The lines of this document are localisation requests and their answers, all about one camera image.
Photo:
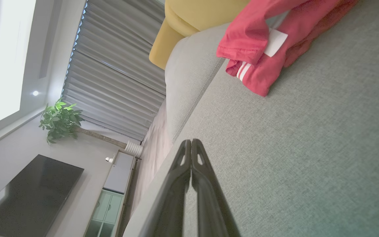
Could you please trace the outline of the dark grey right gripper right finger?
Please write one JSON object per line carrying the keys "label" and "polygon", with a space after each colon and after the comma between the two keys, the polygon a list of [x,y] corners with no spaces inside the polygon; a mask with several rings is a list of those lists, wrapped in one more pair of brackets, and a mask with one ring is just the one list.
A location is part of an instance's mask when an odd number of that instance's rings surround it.
{"label": "dark grey right gripper right finger", "polygon": [[192,187],[197,193],[199,237],[240,237],[206,150],[199,139],[191,142]]}

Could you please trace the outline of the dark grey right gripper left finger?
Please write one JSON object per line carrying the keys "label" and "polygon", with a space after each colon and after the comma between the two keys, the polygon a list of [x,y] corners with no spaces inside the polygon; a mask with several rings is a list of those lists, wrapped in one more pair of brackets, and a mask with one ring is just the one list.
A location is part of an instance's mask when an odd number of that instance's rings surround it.
{"label": "dark grey right gripper left finger", "polygon": [[182,141],[140,231],[140,237],[182,237],[191,177],[191,141]]}

